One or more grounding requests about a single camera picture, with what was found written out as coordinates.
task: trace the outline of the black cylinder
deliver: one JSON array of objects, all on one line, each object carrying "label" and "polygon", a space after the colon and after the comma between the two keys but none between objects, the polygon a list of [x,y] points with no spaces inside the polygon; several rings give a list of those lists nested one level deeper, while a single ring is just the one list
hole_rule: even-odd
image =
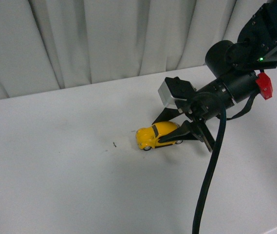
[{"label": "black cylinder", "polygon": [[[250,97],[252,92],[259,92],[259,87],[255,82],[257,78],[254,71],[249,73],[232,71],[207,84],[198,90],[198,93],[209,92],[216,94],[225,105],[225,108],[228,109],[234,105],[233,100],[238,103]],[[191,110],[196,116],[204,119],[211,119],[220,113],[217,102],[212,98],[201,99],[199,103],[191,106]]]},{"label": "black cylinder", "polygon": [[232,70],[232,66],[226,63],[226,51],[233,43],[229,40],[222,40],[213,45],[205,56],[205,63],[211,72],[219,78]]}]

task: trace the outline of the curtain fold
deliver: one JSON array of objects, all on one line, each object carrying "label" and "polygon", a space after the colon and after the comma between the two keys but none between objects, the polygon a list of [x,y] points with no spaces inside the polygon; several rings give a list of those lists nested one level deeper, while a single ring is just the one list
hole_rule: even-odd
[{"label": "curtain fold", "polygon": [[201,66],[263,2],[0,0],[0,99]]},{"label": "curtain fold", "polygon": [[29,3],[0,0],[0,99],[58,88]]}]

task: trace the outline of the toy car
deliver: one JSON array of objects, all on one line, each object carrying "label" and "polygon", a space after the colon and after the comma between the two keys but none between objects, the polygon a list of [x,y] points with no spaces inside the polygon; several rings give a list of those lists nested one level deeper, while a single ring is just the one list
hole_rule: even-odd
[{"label": "toy car", "polygon": [[148,151],[151,148],[155,149],[163,146],[180,144],[182,143],[182,140],[170,141],[165,143],[158,142],[160,137],[171,133],[178,127],[179,125],[177,123],[165,121],[155,123],[149,128],[141,128],[136,132],[137,145],[141,150]]}]

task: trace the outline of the robotic arm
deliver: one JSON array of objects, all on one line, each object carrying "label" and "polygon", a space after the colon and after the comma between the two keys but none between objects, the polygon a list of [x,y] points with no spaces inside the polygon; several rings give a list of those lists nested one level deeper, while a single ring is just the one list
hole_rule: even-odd
[{"label": "robotic arm", "polygon": [[[173,140],[199,140],[209,151],[215,141],[205,122],[218,116],[220,107],[212,95],[216,95],[228,109],[249,98],[245,108],[235,115],[247,113],[258,93],[265,99],[272,97],[272,85],[264,69],[277,67],[277,0],[264,4],[241,30],[238,42],[223,40],[213,45],[206,54],[205,63],[216,79],[200,90],[190,82],[176,78],[165,78],[159,95],[165,106],[154,123],[168,121],[185,114],[186,120],[180,128],[160,138],[159,142]],[[199,96],[211,93],[210,96]]]}]

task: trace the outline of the white table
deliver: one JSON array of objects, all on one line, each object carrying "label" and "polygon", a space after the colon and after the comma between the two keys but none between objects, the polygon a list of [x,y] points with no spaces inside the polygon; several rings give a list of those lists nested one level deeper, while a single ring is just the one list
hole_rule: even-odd
[{"label": "white table", "polygon": [[[273,98],[227,123],[202,234],[277,234],[277,69],[267,74]],[[210,153],[135,142],[163,109],[166,76],[215,79],[204,66],[0,100],[0,234],[191,233]]]}]

